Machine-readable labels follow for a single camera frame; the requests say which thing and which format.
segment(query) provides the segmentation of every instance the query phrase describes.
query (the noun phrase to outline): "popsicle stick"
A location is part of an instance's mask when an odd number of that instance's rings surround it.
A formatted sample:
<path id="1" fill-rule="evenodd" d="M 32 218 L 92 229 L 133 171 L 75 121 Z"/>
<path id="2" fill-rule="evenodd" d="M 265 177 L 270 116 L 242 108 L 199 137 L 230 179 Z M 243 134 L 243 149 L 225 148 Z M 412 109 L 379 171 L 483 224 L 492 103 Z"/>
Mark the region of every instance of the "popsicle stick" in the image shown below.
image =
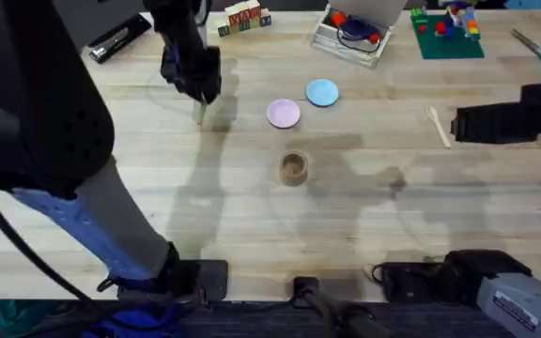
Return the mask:
<path id="1" fill-rule="evenodd" d="M 446 132 L 443 130 L 443 127 L 441 126 L 440 118 L 438 117 L 438 112 L 436 111 L 436 109 L 433 108 L 433 106 L 429 106 L 429 109 L 425 112 L 428 113 L 429 118 L 436 125 L 436 128 L 438 129 L 438 134 L 440 135 L 441 141 L 443 142 L 443 146 L 451 148 L 452 144 L 450 143 L 448 134 L 446 134 Z"/>

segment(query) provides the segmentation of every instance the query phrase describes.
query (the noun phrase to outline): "blue plastic lid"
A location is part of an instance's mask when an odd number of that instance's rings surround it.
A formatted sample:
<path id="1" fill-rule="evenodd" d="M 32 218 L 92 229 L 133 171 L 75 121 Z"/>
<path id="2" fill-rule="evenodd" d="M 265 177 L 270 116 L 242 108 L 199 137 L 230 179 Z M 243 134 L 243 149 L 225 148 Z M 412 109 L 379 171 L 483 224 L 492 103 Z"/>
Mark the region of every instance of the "blue plastic lid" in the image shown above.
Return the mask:
<path id="1" fill-rule="evenodd" d="M 306 98 L 315 106 L 329 107 L 337 102 L 339 89 L 329 80 L 314 80 L 306 86 Z"/>

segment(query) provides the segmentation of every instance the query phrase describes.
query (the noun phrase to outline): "small wooden cup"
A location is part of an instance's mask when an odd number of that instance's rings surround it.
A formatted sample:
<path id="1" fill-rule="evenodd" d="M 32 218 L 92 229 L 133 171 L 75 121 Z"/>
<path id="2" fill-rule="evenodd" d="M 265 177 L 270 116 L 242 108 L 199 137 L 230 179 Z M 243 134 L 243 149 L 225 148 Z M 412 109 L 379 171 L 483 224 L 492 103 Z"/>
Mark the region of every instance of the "small wooden cup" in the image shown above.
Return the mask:
<path id="1" fill-rule="evenodd" d="M 299 152 L 286 153 L 281 159 L 279 177 L 289 187 L 303 184 L 308 179 L 308 160 Z"/>

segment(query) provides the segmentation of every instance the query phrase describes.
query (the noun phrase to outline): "wooden block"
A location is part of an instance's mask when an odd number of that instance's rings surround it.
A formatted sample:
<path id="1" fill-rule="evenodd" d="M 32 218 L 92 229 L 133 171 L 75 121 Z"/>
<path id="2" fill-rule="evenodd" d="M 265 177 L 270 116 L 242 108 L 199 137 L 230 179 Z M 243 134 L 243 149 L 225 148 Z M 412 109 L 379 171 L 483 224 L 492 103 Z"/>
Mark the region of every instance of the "wooden block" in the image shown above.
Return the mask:
<path id="1" fill-rule="evenodd" d="M 267 8 L 262 8 L 262 11 L 260 12 L 260 26 L 266 27 L 271 24 L 271 12 Z"/>
<path id="2" fill-rule="evenodd" d="M 227 22 L 227 20 L 217 22 L 216 27 L 218 29 L 218 35 L 221 38 L 231 34 L 231 31 L 229 30 L 229 23 Z"/>
<path id="3" fill-rule="evenodd" d="M 231 34 L 238 34 L 240 32 L 240 26 L 238 24 L 231 24 L 229 26 L 229 32 Z"/>
<path id="4" fill-rule="evenodd" d="M 240 23 L 240 32 L 250 29 L 250 21 L 245 21 Z"/>
<path id="5" fill-rule="evenodd" d="M 246 3 L 238 3 L 235 5 L 235 8 L 240 13 L 240 23 L 250 20 L 250 9 L 248 8 L 248 5 Z"/>
<path id="6" fill-rule="evenodd" d="M 260 16 L 260 3 L 258 0 L 250 0 L 246 2 L 248 9 L 250 9 L 250 19 L 257 18 Z"/>
<path id="7" fill-rule="evenodd" d="M 250 29 L 260 27 L 260 17 L 250 19 Z"/>
<path id="8" fill-rule="evenodd" d="M 225 8 L 224 14 L 229 18 L 229 25 L 240 24 L 240 11 L 236 5 Z"/>

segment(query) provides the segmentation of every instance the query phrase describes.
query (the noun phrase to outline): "pink plastic lid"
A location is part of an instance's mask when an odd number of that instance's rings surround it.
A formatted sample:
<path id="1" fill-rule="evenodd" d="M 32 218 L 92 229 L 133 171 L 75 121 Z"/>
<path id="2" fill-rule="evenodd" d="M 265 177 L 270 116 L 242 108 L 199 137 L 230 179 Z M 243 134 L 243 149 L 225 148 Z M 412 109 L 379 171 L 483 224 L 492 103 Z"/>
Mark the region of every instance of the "pink plastic lid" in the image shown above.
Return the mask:
<path id="1" fill-rule="evenodd" d="M 292 100 L 279 99 L 269 105 L 267 118 L 276 128 L 288 129 L 298 124 L 301 113 L 298 104 Z"/>

